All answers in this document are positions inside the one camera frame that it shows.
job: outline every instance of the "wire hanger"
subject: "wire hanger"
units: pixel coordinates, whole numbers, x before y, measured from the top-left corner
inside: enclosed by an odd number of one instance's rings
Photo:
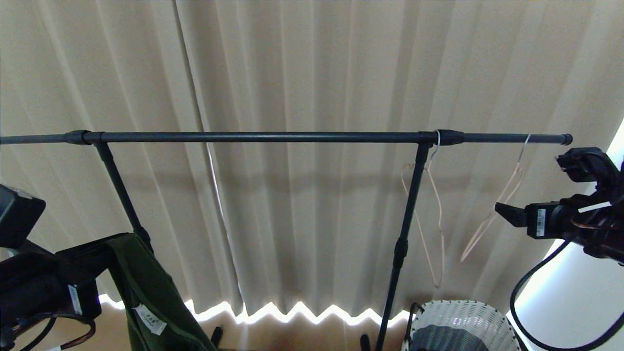
[[[507,201],[509,201],[509,199],[511,199],[511,197],[514,195],[515,191],[518,190],[518,188],[520,187],[520,184],[522,183],[522,178],[524,176],[524,170],[520,166],[520,160],[522,160],[522,154],[524,153],[525,147],[527,147],[527,143],[529,142],[529,138],[531,138],[531,134],[527,135],[526,140],[524,140],[524,145],[522,145],[522,149],[520,150],[520,155],[518,156],[518,162],[515,165],[514,172],[511,174],[511,177],[509,177],[509,180],[507,181],[507,184],[503,188],[503,191],[500,192],[500,195],[496,199],[496,201],[494,202],[494,205],[492,205],[492,208],[488,212],[487,217],[483,220],[483,222],[481,222],[481,224],[479,225],[477,230],[474,232],[474,234],[470,238],[470,241],[468,242],[468,245],[466,245],[466,248],[464,249],[464,253],[462,254],[460,262],[463,262],[466,259],[466,257],[468,257],[468,255],[470,254],[472,249],[474,249],[474,247],[477,245],[477,243],[479,242],[479,240],[481,239],[483,234],[487,231],[487,229],[490,227],[490,225],[492,224],[492,222],[496,218],[496,216],[495,216],[496,211],[494,210],[494,206],[496,206],[496,202],[506,203]],[[516,175],[518,175],[518,177],[519,177],[518,178],[518,183],[515,185],[515,187],[512,190],[512,192],[509,193],[509,195],[505,198],[505,200],[501,200],[503,198],[503,195],[507,191],[507,188],[509,188],[509,185],[511,185],[511,182],[512,182],[512,180],[514,179],[514,177]]]
[[[431,264],[431,258],[429,256],[429,249],[427,249],[427,243],[425,242],[425,236],[422,233],[422,227],[421,227],[421,221],[418,218],[418,213],[416,212],[416,209],[414,209],[414,217],[416,218],[416,224],[418,225],[418,231],[421,234],[421,240],[422,240],[422,246],[425,249],[425,256],[427,257],[427,262],[429,263],[429,270],[431,271],[431,279],[433,279],[433,285],[436,288],[440,287],[440,284],[442,283],[442,276],[444,275],[444,262],[445,262],[445,250],[444,250],[444,234],[442,233],[442,202],[440,201],[440,195],[437,193],[437,188],[436,188],[436,183],[433,181],[433,176],[431,175],[431,161],[433,161],[433,157],[436,155],[437,149],[440,147],[440,139],[441,139],[441,135],[440,135],[440,131],[438,131],[436,129],[437,132],[437,144],[436,144],[436,148],[433,150],[433,153],[431,154],[431,157],[429,158],[429,163],[425,165],[424,170],[427,172],[427,175],[429,176],[429,180],[431,181],[431,186],[433,187],[433,192],[436,195],[436,199],[437,199],[437,208],[438,208],[438,218],[437,218],[437,230],[438,233],[440,234],[440,241],[442,243],[442,249],[441,249],[441,271],[440,271],[440,277],[436,280],[436,275],[433,272],[433,265]],[[403,165],[403,168],[401,169],[401,183],[403,184],[403,189],[405,189],[405,194],[409,194],[409,191],[407,190],[407,186],[405,185],[405,179],[403,179],[403,172],[405,171],[407,164]]]

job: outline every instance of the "white basket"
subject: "white basket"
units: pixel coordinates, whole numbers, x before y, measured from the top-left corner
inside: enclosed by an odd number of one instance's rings
[[[509,320],[477,301],[432,301],[416,314],[404,351],[518,351]]]

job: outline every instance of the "clothes rack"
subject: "clothes rack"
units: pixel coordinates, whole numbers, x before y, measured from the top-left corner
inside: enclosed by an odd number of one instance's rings
[[[495,133],[463,133],[452,130],[432,132],[91,132],[72,131],[65,134],[47,134],[30,136],[3,136],[0,145],[11,144],[48,144],[69,143],[77,145],[94,145],[104,163],[115,191],[124,207],[133,231],[147,244],[150,249],[150,237],[141,226],[139,218],[124,186],[113,155],[108,147],[111,142],[333,142],[333,143],[404,143],[418,144],[412,181],[409,186],[405,214],[401,233],[394,246],[392,272],[388,287],[388,296],[384,307],[379,335],[375,350],[381,351],[388,329],[388,320],[392,311],[392,303],[403,261],[407,255],[407,235],[412,222],[412,213],[416,205],[422,173],[434,144],[450,146],[462,143],[524,143],[561,144],[572,143],[570,134],[495,134]],[[370,349],[368,336],[361,338],[363,351]]]

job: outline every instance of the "green cloth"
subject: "green cloth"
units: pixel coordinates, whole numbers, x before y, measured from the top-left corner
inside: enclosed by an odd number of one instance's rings
[[[132,351],[216,351],[182,302],[171,276],[134,233],[106,242],[117,257],[109,268],[124,301]],[[134,308],[145,305],[167,323],[160,335],[153,333]]]

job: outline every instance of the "beige curtain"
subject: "beige curtain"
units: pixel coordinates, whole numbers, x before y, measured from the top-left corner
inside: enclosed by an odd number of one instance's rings
[[[3,1],[2,135],[93,131],[419,131],[574,135],[606,148],[622,120],[624,3]],[[159,261],[201,312],[303,301],[381,312],[416,146],[112,144]],[[511,204],[580,188],[524,152]],[[520,145],[442,147],[446,274],[432,284],[414,225],[395,310],[476,299],[506,309],[550,245],[497,219],[459,256]],[[49,250],[128,231],[93,147],[2,146],[2,181],[47,201]],[[437,205],[417,211],[440,269]],[[116,299],[110,279],[100,292]]]

